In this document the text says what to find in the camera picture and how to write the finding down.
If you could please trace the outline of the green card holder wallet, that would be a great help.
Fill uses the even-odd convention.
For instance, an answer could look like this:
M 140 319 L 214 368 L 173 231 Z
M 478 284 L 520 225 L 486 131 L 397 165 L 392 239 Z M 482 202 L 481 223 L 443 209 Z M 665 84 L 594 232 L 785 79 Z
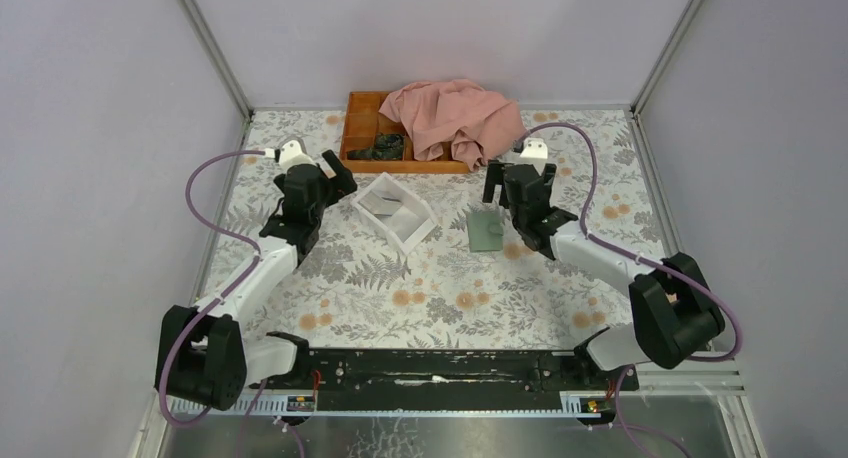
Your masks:
M 501 216 L 493 210 L 474 211 L 467 215 L 469 250 L 472 253 L 495 252 L 503 249 Z

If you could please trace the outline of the white plastic card box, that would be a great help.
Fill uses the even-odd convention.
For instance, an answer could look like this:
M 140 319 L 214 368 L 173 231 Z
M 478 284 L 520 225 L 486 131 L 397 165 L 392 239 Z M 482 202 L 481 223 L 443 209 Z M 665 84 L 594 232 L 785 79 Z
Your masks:
M 358 191 L 351 204 L 363 225 L 404 256 L 437 226 L 429 204 L 386 172 Z

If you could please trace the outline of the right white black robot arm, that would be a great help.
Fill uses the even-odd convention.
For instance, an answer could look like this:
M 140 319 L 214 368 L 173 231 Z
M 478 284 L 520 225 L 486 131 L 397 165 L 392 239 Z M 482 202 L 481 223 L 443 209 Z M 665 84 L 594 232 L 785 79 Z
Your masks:
M 628 298 L 630 324 L 602 330 L 575 348 L 577 383 L 597 390 L 625 365 L 652 362 L 673 369 L 695 358 L 726 326 L 697 263 L 684 253 L 660 262 L 628 256 L 583 230 L 578 216 L 550 203 L 555 171 L 552 164 L 537 170 L 493 162 L 483 200 L 508 210 L 528 248 L 587 271 Z

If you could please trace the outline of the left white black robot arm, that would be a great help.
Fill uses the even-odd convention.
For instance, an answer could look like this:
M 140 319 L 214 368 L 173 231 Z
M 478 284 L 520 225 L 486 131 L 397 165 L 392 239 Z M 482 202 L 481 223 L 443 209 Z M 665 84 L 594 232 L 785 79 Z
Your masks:
M 172 306 L 161 323 L 154 387 L 162 409 L 171 397 L 204 412 L 230 409 L 250 384 L 275 378 L 296 389 L 312 376 L 306 339 L 271 332 L 248 341 L 242 326 L 271 292 L 305 261 L 319 240 L 327 208 L 358 188 L 352 172 L 331 150 L 316 163 L 299 142 L 265 149 L 281 169 L 282 193 L 256 239 L 236 234 L 252 255 L 218 290 L 192 306 Z

